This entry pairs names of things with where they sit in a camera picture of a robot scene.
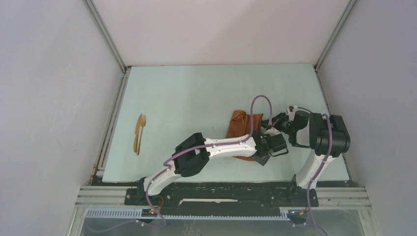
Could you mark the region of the orange cloth napkin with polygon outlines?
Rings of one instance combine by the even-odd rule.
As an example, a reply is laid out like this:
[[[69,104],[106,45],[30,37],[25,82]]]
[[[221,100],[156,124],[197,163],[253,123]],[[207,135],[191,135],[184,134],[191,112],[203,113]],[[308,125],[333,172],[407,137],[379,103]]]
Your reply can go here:
[[[263,114],[254,114],[254,131],[260,131]],[[250,114],[243,110],[235,110],[229,122],[225,138],[236,138],[250,133]]]

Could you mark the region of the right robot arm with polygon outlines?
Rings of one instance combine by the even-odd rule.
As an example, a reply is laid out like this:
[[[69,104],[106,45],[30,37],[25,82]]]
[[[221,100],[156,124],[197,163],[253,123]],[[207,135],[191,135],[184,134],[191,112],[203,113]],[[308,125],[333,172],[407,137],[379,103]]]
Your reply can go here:
[[[300,205],[308,192],[317,186],[325,168],[351,144],[347,126],[340,115],[314,113],[307,108],[290,106],[287,111],[261,121],[265,129],[275,128],[288,135],[288,142],[296,148],[308,148],[310,154],[301,170],[294,175],[293,188],[286,192],[288,203]]]

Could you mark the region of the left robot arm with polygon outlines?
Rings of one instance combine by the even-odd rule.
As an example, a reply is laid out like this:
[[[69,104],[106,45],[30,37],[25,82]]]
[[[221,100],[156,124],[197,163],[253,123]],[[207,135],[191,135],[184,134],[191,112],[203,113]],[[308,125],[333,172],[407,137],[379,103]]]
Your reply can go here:
[[[266,133],[254,131],[227,139],[209,139],[204,138],[202,133],[195,133],[175,148],[175,153],[163,163],[163,170],[137,182],[136,198],[149,205],[169,184],[180,177],[199,174],[214,159],[250,157],[264,166],[271,157],[288,152],[284,136],[274,128]]]

